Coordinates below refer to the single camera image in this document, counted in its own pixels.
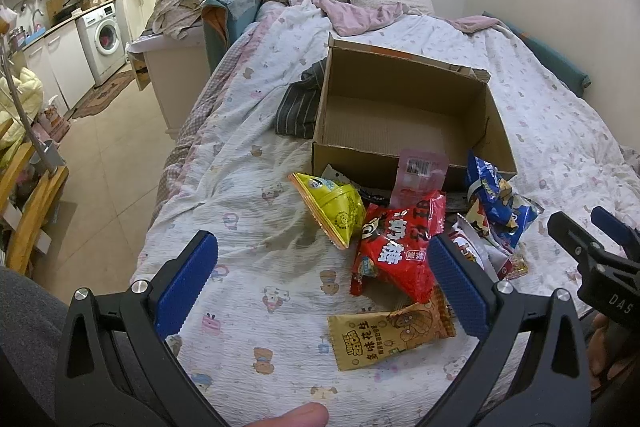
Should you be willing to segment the right hand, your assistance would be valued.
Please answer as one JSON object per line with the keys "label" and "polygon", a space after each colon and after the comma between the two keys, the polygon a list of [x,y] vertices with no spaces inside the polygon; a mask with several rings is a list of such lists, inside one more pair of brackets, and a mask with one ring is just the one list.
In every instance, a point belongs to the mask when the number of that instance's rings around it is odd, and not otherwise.
{"label": "right hand", "polygon": [[591,400],[620,389],[639,364],[639,336],[600,312],[593,315],[587,343]]}

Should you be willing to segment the left hand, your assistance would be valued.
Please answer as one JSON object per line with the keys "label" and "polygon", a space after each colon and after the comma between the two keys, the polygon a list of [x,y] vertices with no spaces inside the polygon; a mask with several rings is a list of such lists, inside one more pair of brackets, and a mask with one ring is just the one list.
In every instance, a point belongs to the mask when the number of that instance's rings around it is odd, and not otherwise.
{"label": "left hand", "polygon": [[266,418],[247,427],[326,427],[329,411],[321,403],[311,402],[281,416]]}

